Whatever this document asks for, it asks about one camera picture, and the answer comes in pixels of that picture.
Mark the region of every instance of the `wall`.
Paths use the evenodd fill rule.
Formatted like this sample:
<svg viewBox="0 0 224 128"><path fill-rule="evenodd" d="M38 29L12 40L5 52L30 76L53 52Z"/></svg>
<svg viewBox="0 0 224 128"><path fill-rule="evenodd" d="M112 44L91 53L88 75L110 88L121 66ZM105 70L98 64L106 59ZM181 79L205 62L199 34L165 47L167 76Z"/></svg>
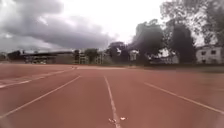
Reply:
<svg viewBox="0 0 224 128"><path fill-rule="evenodd" d="M196 52L197 63L223 63L222 47L203 47Z"/></svg>

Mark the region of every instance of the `cloud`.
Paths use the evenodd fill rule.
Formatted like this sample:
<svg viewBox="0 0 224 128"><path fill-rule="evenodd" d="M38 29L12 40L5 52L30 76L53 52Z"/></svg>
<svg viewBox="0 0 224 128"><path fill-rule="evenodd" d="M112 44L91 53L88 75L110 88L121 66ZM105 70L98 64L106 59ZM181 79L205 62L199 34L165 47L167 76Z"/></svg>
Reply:
<svg viewBox="0 0 224 128"><path fill-rule="evenodd" d="M49 43L67 48L104 48L112 40L100 26L80 16L62 17L61 10L57 0L2 0L0 28L14 37L0 40L10 42L7 47L27 41L35 42L32 47Z"/></svg>
<svg viewBox="0 0 224 128"><path fill-rule="evenodd" d="M26 50L60 50L60 47L55 44L46 43L32 37L15 36L7 33L0 35L0 51L10 52L18 49Z"/></svg>

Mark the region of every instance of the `roof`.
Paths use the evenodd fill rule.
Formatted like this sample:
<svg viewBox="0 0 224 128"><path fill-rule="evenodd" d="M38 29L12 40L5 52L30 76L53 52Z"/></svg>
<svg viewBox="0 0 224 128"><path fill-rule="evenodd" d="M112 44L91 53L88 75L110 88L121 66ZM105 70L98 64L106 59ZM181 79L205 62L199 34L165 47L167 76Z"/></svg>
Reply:
<svg viewBox="0 0 224 128"><path fill-rule="evenodd" d="M209 45L199 46L196 49L200 50L200 49L204 49L204 48L215 48L215 47L222 47L222 46L219 44L209 44Z"/></svg>

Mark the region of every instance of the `white lane line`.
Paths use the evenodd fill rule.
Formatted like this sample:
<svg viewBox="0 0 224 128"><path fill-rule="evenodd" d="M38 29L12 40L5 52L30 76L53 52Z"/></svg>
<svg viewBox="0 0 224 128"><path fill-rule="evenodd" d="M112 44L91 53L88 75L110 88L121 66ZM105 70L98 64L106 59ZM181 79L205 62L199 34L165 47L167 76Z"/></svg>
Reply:
<svg viewBox="0 0 224 128"><path fill-rule="evenodd" d="M67 86L67 85L71 84L72 82L78 80L80 77L81 77L81 76L78 76L78 77L72 79L71 81L69 81L69 82L67 82L67 83L65 83L65 84L63 84L63 85L61 85L60 87L57 87L57 88L51 90L50 92L48 92L48 93L46 93L46 94L44 94L44 95L42 95L42 96L40 96L40 97L38 97L38 98L36 98L36 99L30 101L30 102L28 102L28 103L25 103L25 104L23 104L22 106L20 106L20 107L18 107L18 108L15 108L15 109L13 109L13 110L11 110L11 111L9 111L9 112L7 112L7 113L1 115L1 116L0 116L0 120L2 120L3 118L5 118L5 117L7 117L7 116L9 116L9 115L11 115L11 114L13 114L13 113L15 113L15 112L17 112L17 111L23 109L23 108L25 108L25 107L27 107L27 106L29 106L29 105L35 103L35 102L38 101L38 100L43 99L44 97L46 97L46 96L48 96L48 95L50 95L50 94L52 94L52 93L54 93L54 92L56 92L56 91L62 89L62 88L64 88L65 86Z"/></svg>
<svg viewBox="0 0 224 128"><path fill-rule="evenodd" d="M144 83L144 84L147 85L147 86L149 86L149 87L151 87L151 88L160 90L160 91L162 91L162 92L165 92L165 93L170 94L170 95L172 95L172 96L175 96L175 97L177 97L177 98L183 99L183 100L188 101L188 102L190 102L190 103L196 104L196 105L201 106L201 107L203 107L203 108L207 108L207 109L209 109L209 110L212 110L212 111L214 111L214 112L217 112L217 113L219 113L219 114L224 115L224 111L222 111L222 110L220 110L220 109L217 109L217 108L214 108L214 107L205 105L205 104L203 104L203 103L200 103L200 102L197 102L197 101L188 99L188 98L186 98L186 97L180 96L180 95L178 95L178 94L175 94L175 93L173 93L173 92L170 92L170 91L168 91L168 90L162 89L162 88L160 88L160 87L158 87L158 86L155 86L155 85L152 85L152 84L149 84L149 83Z"/></svg>
<svg viewBox="0 0 224 128"><path fill-rule="evenodd" d="M30 78L30 77L35 77L35 76L47 76L47 75L50 75L50 74L57 74L57 73L60 73L60 72L65 72L65 71L69 71L71 69L66 69L66 70L62 70L62 71L55 71L55 72L49 72L49 73L43 73L43 74L36 74L36 75L31 75L31 76L21 76L21 77L17 77L17 78L9 78L9 79L0 79L0 81L13 81L13 80L18 80L18 79L23 79L23 78Z"/></svg>
<svg viewBox="0 0 224 128"><path fill-rule="evenodd" d="M32 82L32 81L35 81L35 80L40 80L40 79L46 78L48 76L53 76L53 75L60 74L60 73L63 73L63 72L67 72L67 71L71 71L71 70L64 70L64 71L60 71L60 72L54 72L54 73L47 74L44 77L37 77L37 78L33 78L31 80L26 80L26 81L21 81L21 82L17 82L17 83L1 85L0 89L7 88L7 87L10 87L10 86L14 86L14 85L26 84L26 83L29 83L29 82Z"/></svg>
<svg viewBox="0 0 224 128"><path fill-rule="evenodd" d="M113 118L114 118L114 121L115 121L115 126L116 126L116 128L121 128L120 119L119 119L118 114L117 114L117 109L115 107L115 103L114 103L114 99L113 99L113 96L112 96L110 84L109 84L109 82L108 82L108 80L105 76L104 76L104 80L106 82L107 89L108 89L109 96L110 96L110 103L111 103L111 107L112 107L112 111L113 111Z"/></svg>

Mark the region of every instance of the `field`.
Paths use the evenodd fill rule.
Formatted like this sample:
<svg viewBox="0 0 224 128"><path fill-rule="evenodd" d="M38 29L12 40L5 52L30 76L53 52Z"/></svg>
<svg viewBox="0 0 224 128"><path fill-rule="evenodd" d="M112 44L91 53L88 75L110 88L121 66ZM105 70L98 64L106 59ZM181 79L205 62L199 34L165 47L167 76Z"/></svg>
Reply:
<svg viewBox="0 0 224 128"><path fill-rule="evenodd" d="M223 128L224 74L0 64L0 128Z"/></svg>

